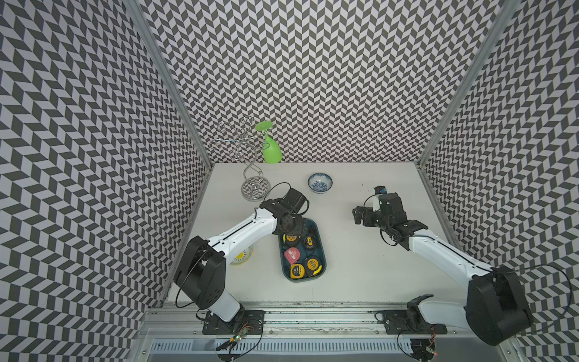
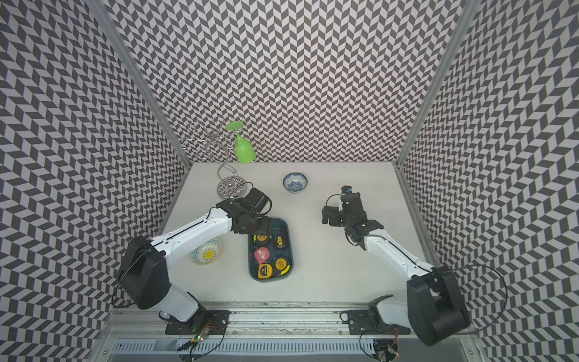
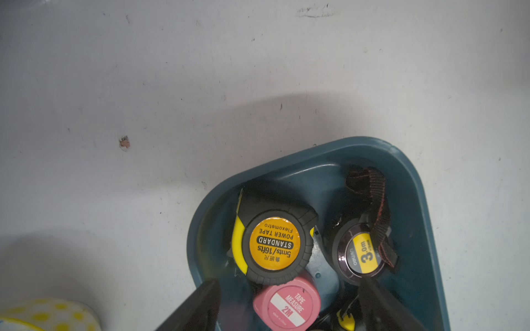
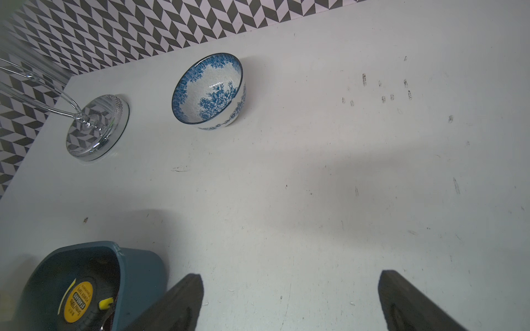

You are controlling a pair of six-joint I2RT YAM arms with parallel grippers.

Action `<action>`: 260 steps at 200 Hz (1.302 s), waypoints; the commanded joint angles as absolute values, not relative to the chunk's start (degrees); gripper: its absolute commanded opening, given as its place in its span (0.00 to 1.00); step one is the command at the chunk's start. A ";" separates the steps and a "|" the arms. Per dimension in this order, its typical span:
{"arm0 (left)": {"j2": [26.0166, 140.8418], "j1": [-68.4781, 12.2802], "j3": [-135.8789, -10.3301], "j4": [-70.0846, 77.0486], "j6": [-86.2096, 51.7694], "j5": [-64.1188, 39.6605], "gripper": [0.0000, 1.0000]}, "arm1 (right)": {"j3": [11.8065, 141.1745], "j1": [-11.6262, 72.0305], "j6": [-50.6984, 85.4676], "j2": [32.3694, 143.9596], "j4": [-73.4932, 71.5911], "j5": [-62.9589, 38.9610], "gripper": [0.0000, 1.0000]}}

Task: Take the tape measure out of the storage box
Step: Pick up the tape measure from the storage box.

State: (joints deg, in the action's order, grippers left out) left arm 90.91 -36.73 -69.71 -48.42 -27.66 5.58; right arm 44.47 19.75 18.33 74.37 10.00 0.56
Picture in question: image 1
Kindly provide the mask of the large yellow black tape measure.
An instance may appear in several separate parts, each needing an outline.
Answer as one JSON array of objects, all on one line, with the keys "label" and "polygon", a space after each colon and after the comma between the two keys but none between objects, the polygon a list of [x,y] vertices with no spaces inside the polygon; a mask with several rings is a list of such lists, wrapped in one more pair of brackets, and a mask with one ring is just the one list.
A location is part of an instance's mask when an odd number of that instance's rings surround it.
[{"label": "large yellow black tape measure", "polygon": [[283,245],[285,247],[291,248],[299,245],[301,238],[295,235],[283,235]]}]

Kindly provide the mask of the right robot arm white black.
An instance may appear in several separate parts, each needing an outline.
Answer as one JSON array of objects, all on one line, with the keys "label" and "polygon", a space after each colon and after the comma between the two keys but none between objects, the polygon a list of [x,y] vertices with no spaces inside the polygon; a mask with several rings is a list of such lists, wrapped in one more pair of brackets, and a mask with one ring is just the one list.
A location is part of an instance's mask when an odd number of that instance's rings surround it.
[{"label": "right robot arm white black", "polygon": [[511,268],[481,262],[410,220],[397,193],[371,196],[373,205],[357,206],[357,225],[375,227],[403,249],[419,255],[451,277],[463,290],[460,299],[423,294],[407,303],[410,331],[444,325],[470,330],[488,345],[498,345],[534,324],[519,276]]}]

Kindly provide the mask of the teal plastic storage tray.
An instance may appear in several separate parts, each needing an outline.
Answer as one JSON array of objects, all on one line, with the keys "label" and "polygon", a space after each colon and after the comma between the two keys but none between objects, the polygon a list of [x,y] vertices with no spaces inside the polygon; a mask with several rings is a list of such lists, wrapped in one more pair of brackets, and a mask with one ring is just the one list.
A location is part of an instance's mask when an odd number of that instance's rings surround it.
[{"label": "teal plastic storage tray", "polygon": [[[303,244],[303,239],[307,236],[313,236],[315,237],[318,247],[314,250],[306,250],[304,248],[304,244]],[[322,265],[323,265],[323,269],[322,272],[319,275],[316,276],[312,276],[312,277],[308,277],[305,274],[305,277],[302,279],[298,279],[298,280],[293,280],[290,278],[290,264],[284,259],[283,256],[283,252],[285,252],[285,250],[289,249],[288,247],[285,247],[283,245],[283,235],[279,235],[278,236],[278,245],[279,245],[279,249],[280,249],[280,262],[281,262],[281,271],[283,276],[286,278],[286,280],[294,282],[294,283],[298,283],[298,282],[305,282],[305,281],[313,281],[315,279],[320,278],[325,271],[327,270],[327,259],[324,253],[324,246],[321,240],[321,236],[320,233],[318,231],[318,225],[311,219],[305,219],[305,228],[304,228],[304,233],[303,235],[300,236],[301,241],[299,243],[299,245],[296,246],[296,248],[298,248],[301,253],[302,253],[302,257],[300,260],[300,263],[304,266],[304,261],[309,258],[309,257],[316,257],[318,258]]]}]

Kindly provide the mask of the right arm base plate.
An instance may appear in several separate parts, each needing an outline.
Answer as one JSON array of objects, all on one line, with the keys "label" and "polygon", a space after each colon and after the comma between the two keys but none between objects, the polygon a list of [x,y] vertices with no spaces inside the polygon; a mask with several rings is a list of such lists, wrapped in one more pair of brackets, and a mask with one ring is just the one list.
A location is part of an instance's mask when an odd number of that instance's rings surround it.
[{"label": "right arm base plate", "polygon": [[435,333],[437,336],[445,335],[448,329],[444,324],[430,324],[422,317],[419,312],[412,312],[408,310],[383,310],[376,312],[375,316],[384,324],[384,328],[388,335],[397,335],[399,332],[411,333],[418,335],[431,335]]}]

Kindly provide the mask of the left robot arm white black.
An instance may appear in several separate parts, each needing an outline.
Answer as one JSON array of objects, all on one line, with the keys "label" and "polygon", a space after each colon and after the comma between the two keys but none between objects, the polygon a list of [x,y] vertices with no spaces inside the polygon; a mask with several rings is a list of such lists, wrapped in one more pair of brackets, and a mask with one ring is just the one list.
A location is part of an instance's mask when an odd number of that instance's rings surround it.
[{"label": "left robot arm white black", "polygon": [[173,277],[178,292],[199,309],[206,309],[224,322],[233,321],[242,306],[226,289],[227,269],[235,257],[267,235],[300,236],[305,227],[303,196],[262,202],[247,219],[208,239],[192,238]]}]

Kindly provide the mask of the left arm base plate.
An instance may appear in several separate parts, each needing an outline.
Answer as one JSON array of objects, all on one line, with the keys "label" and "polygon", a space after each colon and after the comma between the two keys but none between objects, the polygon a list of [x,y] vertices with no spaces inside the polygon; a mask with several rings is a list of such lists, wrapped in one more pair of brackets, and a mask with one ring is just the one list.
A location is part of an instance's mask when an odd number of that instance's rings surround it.
[{"label": "left arm base plate", "polygon": [[227,322],[210,312],[205,317],[203,335],[232,336],[247,328],[249,335],[260,335],[264,329],[265,311],[241,310],[235,317]]}]

